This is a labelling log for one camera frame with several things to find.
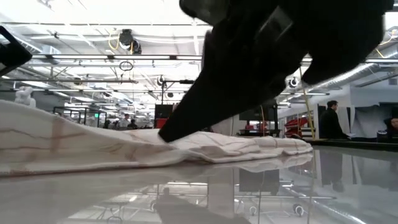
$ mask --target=folded cloth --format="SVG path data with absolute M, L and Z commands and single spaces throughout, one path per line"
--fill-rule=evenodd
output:
M 114 131 L 0 100 L 0 176 L 248 161 L 312 150 L 298 139 L 198 132 L 164 143 L 157 129 Z

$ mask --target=reflective tabletop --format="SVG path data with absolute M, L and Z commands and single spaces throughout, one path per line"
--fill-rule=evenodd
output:
M 230 164 L 186 163 L 0 179 L 4 224 L 398 223 L 398 154 L 336 147 Z

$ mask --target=ductwork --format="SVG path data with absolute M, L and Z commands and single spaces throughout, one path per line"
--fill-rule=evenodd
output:
M 387 47 L 386 49 L 380 50 L 380 54 L 383 55 L 383 58 L 398 58 L 398 44 L 394 44 L 393 46 Z M 370 75 L 373 75 L 381 70 L 386 69 L 380 67 L 379 64 L 369 63 L 360 65 L 354 70 L 342 74 L 332 80 L 323 82 L 317 85 L 314 89 L 317 88 L 332 88 L 336 86 L 343 86 L 345 84 L 349 84 L 355 80 L 360 78 L 364 78 Z
M 54 55 L 54 54 L 61 54 L 61 51 L 59 51 L 58 49 L 56 49 L 55 47 L 52 47 L 50 45 L 45 45 L 45 44 L 38 44 L 34 41 L 31 41 L 29 39 L 26 39 L 23 35 L 18 34 L 17 32 L 15 32 L 12 28 L 10 28 L 7 25 L 4 24 L 0 24 L 2 26 L 4 26 L 7 31 L 12 34 L 16 40 L 18 40 L 18 42 L 24 46 L 31 54 L 49 54 L 49 55 Z M 51 64 L 58 64 L 60 63 L 58 60 L 55 59 L 45 59 L 43 60 L 44 62 L 47 63 L 51 63 Z

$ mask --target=ceiling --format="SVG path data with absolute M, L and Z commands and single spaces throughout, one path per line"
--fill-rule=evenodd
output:
M 391 27 L 397 25 L 397 17 L 397 12 L 387 13 L 387 31 L 380 50 L 397 44 L 396 37 L 398 36 L 392 35 L 391 31 Z M 33 51 L 43 48 L 48 50 L 51 46 L 53 52 L 63 55 L 130 54 L 117 42 L 122 29 L 132 30 L 134 38 L 142 47 L 143 55 L 201 55 L 203 37 L 205 32 L 211 29 L 211 26 L 204 22 L 185 15 L 178 6 L 178 0 L 4 1 L 0 8 L 0 24 L 23 39 Z M 376 52 L 371 57 L 381 58 Z M 195 80 L 200 72 L 200 60 L 130 60 L 134 68 L 125 72 L 119 68 L 122 61 L 62 59 L 57 60 L 58 65 L 54 65 L 32 60 L 22 67 L 23 70 L 8 76 L 9 78 L 58 78 L 61 80 L 79 77 L 84 80 L 102 80 L 102 83 L 82 83 L 81 85 L 62 82 L 48 83 L 48 85 L 55 89 L 131 90 L 131 92 L 113 93 L 110 98 L 104 98 L 100 92 L 62 92 L 61 97 L 68 100 L 70 96 L 84 96 L 91 98 L 93 102 L 109 103 L 114 98 L 117 99 L 115 103 L 120 101 L 153 105 L 160 103 L 161 100 L 161 86 L 158 85 L 160 77 L 166 80 Z M 307 68 L 308 65 L 303 65 L 302 72 Z M 288 79 L 292 77 L 299 79 L 300 71 L 296 71 Z M 104 80 L 115 82 L 104 83 Z M 138 83 L 132 83 L 129 80 L 135 80 Z M 374 84 L 373 87 L 382 85 L 381 83 L 385 82 Z M 173 97 L 164 95 L 165 103 L 180 101 L 184 92 L 190 88 L 190 85 L 186 84 L 168 84 L 167 91 L 174 95 Z M 330 89 L 335 90 L 339 85 L 346 84 L 338 82 L 333 86 L 313 88 L 312 93 L 327 93 Z M 292 93 L 296 91 L 295 88 L 286 90 Z M 285 103 L 294 103 L 295 100 L 298 102 L 300 99 L 302 100 L 302 96 L 299 95 L 293 97 L 281 95 L 278 98 L 279 101 Z M 77 98 L 73 98 L 72 101 L 82 102 Z

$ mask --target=white wall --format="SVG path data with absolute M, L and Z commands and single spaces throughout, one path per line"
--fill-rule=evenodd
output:
M 351 87 L 351 103 L 355 107 L 365 107 L 383 103 L 398 103 L 398 88 L 396 90 L 369 89 Z
M 235 115 L 232 118 L 225 119 L 224 121 L 213 125 L 211 128 L 215 133 L 224 134 L 227 136 L 234 136 L 239 130 L 244 129 L 246 121 L 240 121 L 239 115 Z
M 310 110 L 317 108 L 317 104 L 321 106 L 326 106 L 327 102 L 330 100 L 336 100 L 339 106 L 351 106 L 350 97 L 350 87 L 349 85 L 343 86 L 341 90 L 329 91 L 329 95 L 325 96 L 312 96 L 309 99 Z M 278 118 L 284 118 L 286 116 L 291 116 L 293 114 L 304 113 L 307 111 L 305 104 L 301 105 L 291 105 L 291 108 L 278 110 Z

